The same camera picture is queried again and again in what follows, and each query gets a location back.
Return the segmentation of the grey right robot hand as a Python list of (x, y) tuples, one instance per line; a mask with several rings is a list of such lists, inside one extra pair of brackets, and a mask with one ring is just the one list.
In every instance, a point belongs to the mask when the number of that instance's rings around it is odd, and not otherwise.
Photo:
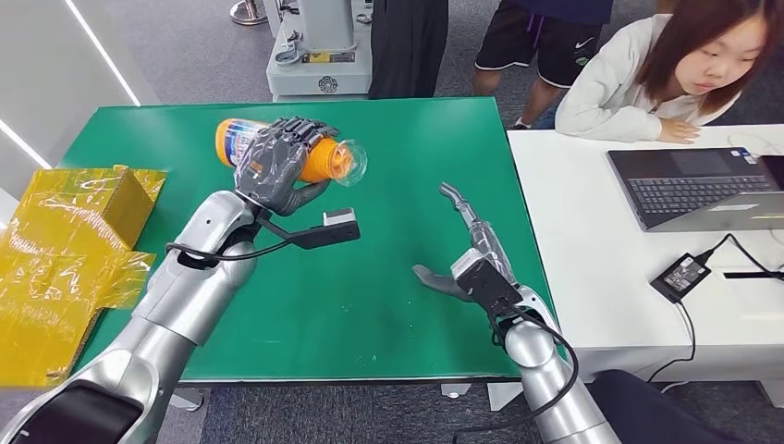
[[(471, 204), (457, 188), (442, 182), (439, 185), (439, 192), (451, 201), (454, 209), (462, 217), (470, 234), (471, 247), (484, 255), (510, 284), (516, 286), (518, 280), (491, 225), (475, 214)], [(471, 296), (458, 286), (452, 276), (437, 275), (424, 265), (415, 265), (412, 272), (425, 287), (431, 290), (453, 296), (463, 302), (473, 302)]]

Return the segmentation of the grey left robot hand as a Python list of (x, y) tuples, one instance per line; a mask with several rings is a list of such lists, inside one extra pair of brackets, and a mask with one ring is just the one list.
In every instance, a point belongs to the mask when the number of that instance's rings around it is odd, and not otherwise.
[(295, 186), (310, 150), (338, 130), (323, 121), (279, 118), (260, 129), (235, 169), (235, 193), (279, 216), (290, 216), (320, 196), (330, 180)]

